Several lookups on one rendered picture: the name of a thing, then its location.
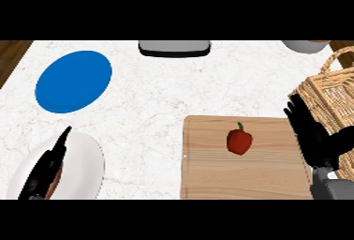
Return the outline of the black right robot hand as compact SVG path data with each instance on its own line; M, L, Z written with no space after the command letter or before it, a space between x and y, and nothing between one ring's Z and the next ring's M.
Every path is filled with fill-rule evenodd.
M298 94L291 96L284 109L298 138L301 154L313 168L340 169L340 156L354 149L354 126L329 134L316 121Z

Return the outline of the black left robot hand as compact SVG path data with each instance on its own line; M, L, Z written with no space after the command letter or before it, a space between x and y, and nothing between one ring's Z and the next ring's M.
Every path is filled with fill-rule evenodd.
M56 174L62 166L67 153L67 138L73 128L67 127L58 137L55 147L48 150L34 164L31 174L22 187L20 200L42 200L46 198L50 184L56 180Z

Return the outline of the wicker basket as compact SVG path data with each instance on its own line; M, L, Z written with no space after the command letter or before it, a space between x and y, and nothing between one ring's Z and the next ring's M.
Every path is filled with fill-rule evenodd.
M354 46L347 46L332 53L320 73L301 82L289 95L289 99L294 94L300 95L329 134L354 126L354 64L343 70L331 70L334 61L345 53L354 53ZM354 149L340 156L340 169L334 172L340 179L354 181Z

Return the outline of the red bell pepper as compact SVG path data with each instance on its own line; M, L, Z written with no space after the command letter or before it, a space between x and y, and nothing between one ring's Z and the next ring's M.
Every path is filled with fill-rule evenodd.
M253 141L253 135L245 131L242 123L238 123L238 129L233 129L227 135L229 151L242 156L253 146Z

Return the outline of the wooden cutting board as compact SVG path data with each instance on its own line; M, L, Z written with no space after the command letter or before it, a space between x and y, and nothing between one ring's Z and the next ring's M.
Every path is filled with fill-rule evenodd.
M242 156L227 150L227 134L238 128L254 136ZM310 172L285 118L186 117L182 198L309 200Z

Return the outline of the brown item on plate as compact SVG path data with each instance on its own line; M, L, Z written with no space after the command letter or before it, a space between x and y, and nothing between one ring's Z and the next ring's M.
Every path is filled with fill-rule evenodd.
M56 191L56 186L59 184L59 180L61 180L61 174L62 174L62 166L59 167L59 170L56 172L56 175L55 175L55 180L49 186L49 190L48 190L48 194L46 194L46 197L45 197L45 200L50 200L53 194L55 194L55 191Z

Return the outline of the white plate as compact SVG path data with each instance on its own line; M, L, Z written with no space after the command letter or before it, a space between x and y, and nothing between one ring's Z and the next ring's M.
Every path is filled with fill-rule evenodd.
M46 150L55 146L58 135L45 141L24 159L11 180L6 199L17 200L25 185L34 164ZM59 183L52 200L95 200L101 192L105 173L105 158L95 138L79 132L68 134L67 153Z

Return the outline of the blue plate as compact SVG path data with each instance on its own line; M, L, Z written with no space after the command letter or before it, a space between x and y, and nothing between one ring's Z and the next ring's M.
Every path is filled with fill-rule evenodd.
M101 97L112 77L105 55L95 51L71 52L43 71L34 89L36 101L50 113L71 113Z

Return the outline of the grey round container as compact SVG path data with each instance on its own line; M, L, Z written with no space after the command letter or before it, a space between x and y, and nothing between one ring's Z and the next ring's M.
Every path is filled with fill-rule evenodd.
M329 40L284 40L284 44L297 53L319 53L329 44Z

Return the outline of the grey and black appliance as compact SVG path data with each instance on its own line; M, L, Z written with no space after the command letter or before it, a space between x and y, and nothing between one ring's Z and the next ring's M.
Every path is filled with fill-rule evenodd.
M154 57L199 57L211 52L208 40L140 40L139 50L142 55Z

